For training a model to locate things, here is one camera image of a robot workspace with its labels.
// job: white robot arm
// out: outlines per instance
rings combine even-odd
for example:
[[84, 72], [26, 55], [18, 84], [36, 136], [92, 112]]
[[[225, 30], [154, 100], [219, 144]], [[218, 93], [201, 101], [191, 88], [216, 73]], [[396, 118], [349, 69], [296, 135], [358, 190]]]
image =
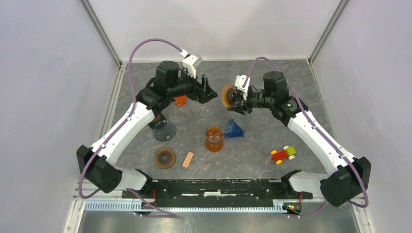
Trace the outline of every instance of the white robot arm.
[[145, 125], [160, 116], [174, 97], [186, 95], [201, 104], [217, 97], [205, 75], [202, 75], [201, 82], [197, 80], [196, 67], [202, 59], [187, 54], [185, 50], [181, 54], [185, 57], [183, 68], [176, 62], [161, 62], [156, 69], [156, 76], [139, 91], [136, 103], [130, 105], [113, 128], [91, 147], [78, 148], [76, 154], [80, 171], [86, 169], [85, 177], [103, 192], [109, 193], [116, 187], [140, 190], [145, 185], [148, 176], [142, 171], [127, 170], [115, 164], [130, 141]]
[[253, 108], [268, 108], [276, 119], [309, 146], [325, 167], [326, 174], [297, 171], [291, 175], [289, 183], [294, 191], [324, 196], [333, 206], [342, 205], [362, 192], [348, 163], [355, 167], [367, 188], [370, 162], [365, 157], [357, 159], [343, 148], [318, 124], [304, 103], [289, 96], [283, 73], [264, 74], [264, 90], [249, 87], [249, 82], [246, 75], [237, 76], [234, 87], [228, 85], [223, 89], [222, 100], [227, 110], [245, 115]]

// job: wooden block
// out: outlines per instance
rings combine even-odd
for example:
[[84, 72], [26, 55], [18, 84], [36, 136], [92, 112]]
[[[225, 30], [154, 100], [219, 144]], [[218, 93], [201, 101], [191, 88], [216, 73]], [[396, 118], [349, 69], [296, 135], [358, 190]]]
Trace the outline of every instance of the wooden block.
[[192, 153], [192, 152], [189, 152], [189, 153], [186, 155], [185, 161], [183, 162], [183, 166], [184, 166], [185, 168], [188, 168], [188, 167], [189, 167], [189, 164], [190, 164], [190, 161], [192, 160], [192, 158], [193, 158], [193, 153]]

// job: blue plastic funnel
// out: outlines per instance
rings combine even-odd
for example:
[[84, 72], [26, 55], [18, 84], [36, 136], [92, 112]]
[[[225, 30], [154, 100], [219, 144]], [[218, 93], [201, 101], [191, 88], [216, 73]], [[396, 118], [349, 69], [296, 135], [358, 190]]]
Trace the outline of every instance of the blue plastic funnel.
[[227, 123], [226, 128], [224, 129], [223, 136], [225, 138], [243, 137], [244, 136], [244, 131], [232, 119]]

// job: wire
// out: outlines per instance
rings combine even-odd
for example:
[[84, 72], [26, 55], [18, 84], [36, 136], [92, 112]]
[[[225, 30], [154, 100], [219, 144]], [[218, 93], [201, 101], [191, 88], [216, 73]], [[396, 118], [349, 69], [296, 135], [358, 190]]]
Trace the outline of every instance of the wire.
[[297, 205], [299, 205], [300, 203], [302, 203], [302, 201], [303, 201], [303, 195], [302, 195], [302, 192], [300, 192], [300, 193], [299, 193], [299, 201], [298, 201]]
[[[255, 60], [253, 60], [252, 64], [250, 65], [249, 72], [247, 73], [246, 81], [244, 82], [243, 86], [246, 85], [250, 75], [252, 74], [252, 70], [253, 70], [253, 68], [254, 68], [254, 66], [255, 66], [255, 64], [258, 60], [265, 60], [265, 61], [269, 62], [275, 68], [276, 71], [281, 72], [280, 68], [273, 61], [271, 61], [270, 59], [268, 59], [266, 57], [257, 57]], [[331, 145], [336, 150], [336, 152], [345, 160], [345, 162], [349, 165], [349, 167], [352, 169], [353, 173], [355, 174], [356, 179], [358, 180], [360, 188], [362, 190], [363, 197], [365, 199], [365, 203], [363, 205], [361, 205], [361, 204], [355, 203], [351, 200], [348, 201], [348, 202], [355, 205], [355, 206], [357, 206], [357, 207], [360, 207], [360, 208], [368, 207], [368, 205], [369, 205], [368, 194], [366, 193], [365, 184], [363, 183], [362, 178], [361, 178], [360, 174], [358, 173], [358, 171], [355, 169], [355, 167], [349, 161], [349, 159], [344, 156], [344, 153], [316, 126], [316, 124], [313, 122], [313, 120], [309, 117], [309, 115], [306, 113], [305, 109], [303, 108], [302, 102], [300, 101], [298, 94], [295, 92], [295, 90], [289, 84], [288, 80], [286, 80], [286, 85], [288, 86], [288, 89], [292, 92], [293, 96], [295, 96], [296, 102], [299, 105], [299, 108], [302, 110], [302, 113], [306, 117], [308, 122], [326, 140], [326, 142], [328, 142], [329, 145]]]
[[148, 201], [146, 201], [145, 199], [143, 199], [137, 192], [135, 192], [133, 189], [131, 188], [126, 188], [127, 191], [131, 192], [133, 195], [135, 195], [137, 198], [139, 198], [143, 203], [145, 203], [146, 205], [148, 205], [150, 208], [157, 210], [159, 212], [164, 213], [165, 215], [140, 215], [141, 217], [176, 217], [176, 214], [174, 213], [170, 213], [167, 212], [165, 210], [159, 209], [156, 206], [150, 204]]
[[299, 216], [293, 216], [293, 215], [286, 215], [288, 218], [302, 218], [302, 217], [309, 217], [312, 215], [315, 215], [317, 213], [319, 213], [321, 210], [323, 210], [325, 208], [327, 204], [327, 201], [323, 202], [323, 204], [321, 205], [321, 207], [319, 207], [319, 209], [309, 213], [309, 214], [304, 214], [304, 215], [299, 215]]
[[[128, 117], [130, 117], [136, 108], [136, 91], [135, 91], [135, 86], [133, 84], [133, 79], [132, 79], [132, 72], [131, 72], [131, 67], [132, 67], [132, 59], [133, 56], [135, 55], [136, 51], [144, 44], [152, 42], [152, 41], [159, 41], [159, 42], [163, 42], [166, 43], [172, 47], [174, 47], [175, 49], [177, 49], [179, 52], [182, 52], [182, 49], [179, 48], [177, 45], [173, 44], [172, 42], [169, 42], [167, 40], [164, 39], [158, 39], [158, 38], [153, 38], [153, 39], [148, 39], [145, 41], [142, 41], [140, 44], [138, 44], [132, 51], [132, 53], [130, 54], [130, 58], [129, 58], [129, 69], [128, 69], [128, 73], [129, 73], [129, 83], [130, 83], [130, 88], [132, 89], [132, 96], [133, 96], [133, 106], [132, 106], [132, 110], [130, 111]], [[109, 140], [123, 127], [123, 125], [126, 124], [128, 120], [125, 119], [117, 128], [114, 129], [114, 131], [103, 141], [102, 144], [107, 144], [109, 142]], [[100, 191], [100, 189], [96, 189], [95, 191], [93, 191], [91, 194], [85, 196], [83, 194], [83, 180], [86, 176], [86, 172], [90, 166], [90, 164], [93, 162], [94, 158], [96, 158], [96, 156], [99, 154], [99, 152], [102, 150], [102, 147], [100, 146], [99, 148], [97, 148], [97, 150], [93, 153], [93, 155], [90, 157], [90, 159], [88, 160], [88, 162], [85, 165], [85, 168], [83, 168], [82, 174], [80, 175], [80, 181], [79, 181], [79, 196], [83, 199], [88, 199], [92, 196], [94, 196], [97, 192]], [[145, 202], [145, 200], [143, 200], [139, 195], [137, 195], [137, 193], [135, 194], [136, 197], [138, 197], [139, 199], [142, 200], [142, 202]]]

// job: orange beaker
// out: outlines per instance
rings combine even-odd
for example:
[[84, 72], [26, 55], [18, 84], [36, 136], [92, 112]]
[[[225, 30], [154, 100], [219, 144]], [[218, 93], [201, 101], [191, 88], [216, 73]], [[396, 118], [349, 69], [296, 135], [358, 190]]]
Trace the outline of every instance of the orange beaker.
[[210, 152], [218, 152], [223, 148], [222, 129], [217, 125], [211, 125], [206, 129], [205, 147]]

